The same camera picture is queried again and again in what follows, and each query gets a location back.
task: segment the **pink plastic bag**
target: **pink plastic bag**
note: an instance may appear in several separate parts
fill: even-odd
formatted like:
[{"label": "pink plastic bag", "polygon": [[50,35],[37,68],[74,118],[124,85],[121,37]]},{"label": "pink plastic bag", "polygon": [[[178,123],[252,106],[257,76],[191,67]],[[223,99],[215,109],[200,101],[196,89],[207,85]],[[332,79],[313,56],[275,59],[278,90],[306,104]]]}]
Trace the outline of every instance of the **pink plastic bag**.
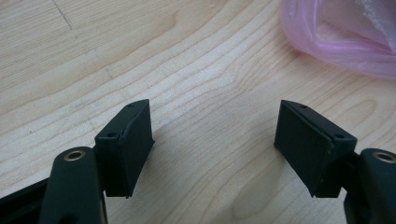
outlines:
[{"label": "pink plastic bag", "polygon": [[396,80],[396,0],[283,0],[282,26],[303,52]]}]

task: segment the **wooden table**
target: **wooden table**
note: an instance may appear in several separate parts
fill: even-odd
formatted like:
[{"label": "wooden table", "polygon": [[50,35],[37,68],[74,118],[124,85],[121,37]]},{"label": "wooden table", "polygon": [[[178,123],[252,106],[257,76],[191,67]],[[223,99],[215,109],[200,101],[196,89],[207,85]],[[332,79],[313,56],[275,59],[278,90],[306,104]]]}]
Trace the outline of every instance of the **wooden table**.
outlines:
[{"label": "wooden table", "polygon": [[150,99],[156,140],[109,223],[345,223],[273,143],[281,99],[396,152],[396,82],[290,45],[280,1],[0,3],[0,197],[50,174],[126,104]]}]

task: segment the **plastic bag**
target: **plastic bag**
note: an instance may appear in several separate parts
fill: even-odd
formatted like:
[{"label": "plastic bag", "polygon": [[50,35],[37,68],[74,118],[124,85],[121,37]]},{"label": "plastic bag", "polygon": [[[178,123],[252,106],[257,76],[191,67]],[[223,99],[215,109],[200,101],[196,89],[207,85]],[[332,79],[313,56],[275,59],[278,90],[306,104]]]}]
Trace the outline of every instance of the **plastic bag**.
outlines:
[{"label": "plastic bag", "polygon": [[283,0],[281,20],[295,48],[396,80],[396,0]]}]

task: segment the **light wooden surface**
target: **light wooden surface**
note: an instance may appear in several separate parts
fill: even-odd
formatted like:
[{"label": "light wooden surface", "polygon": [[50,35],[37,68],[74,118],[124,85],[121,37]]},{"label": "light wooden surface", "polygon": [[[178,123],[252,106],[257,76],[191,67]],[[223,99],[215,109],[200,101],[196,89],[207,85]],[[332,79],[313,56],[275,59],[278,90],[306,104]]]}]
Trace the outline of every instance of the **light wooden surface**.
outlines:
[{"label": "light wooden surface", "polygon": [[0,197],[48,177],[126,104],[150,99],[156,140],[110,223],[345,223],[274,149],[281,99],[396,152],[396,82],[292,48],[280,1],[0,3]]}]

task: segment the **wood grain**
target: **wood grain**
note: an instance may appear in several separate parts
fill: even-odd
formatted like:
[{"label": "wood grain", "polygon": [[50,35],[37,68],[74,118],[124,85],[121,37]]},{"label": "wood grain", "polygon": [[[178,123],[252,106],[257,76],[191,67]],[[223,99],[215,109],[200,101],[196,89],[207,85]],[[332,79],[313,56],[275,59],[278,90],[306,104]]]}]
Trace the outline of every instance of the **wood grain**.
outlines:
[{"label": "wood grain", "polygon": [[274,149],[281,99],[396,152],[396,82],[293,49],[280,1],[0,3],[0,197],[48,177],[125,105],[150,99],[156,144],[110,223],[346,223]]}]

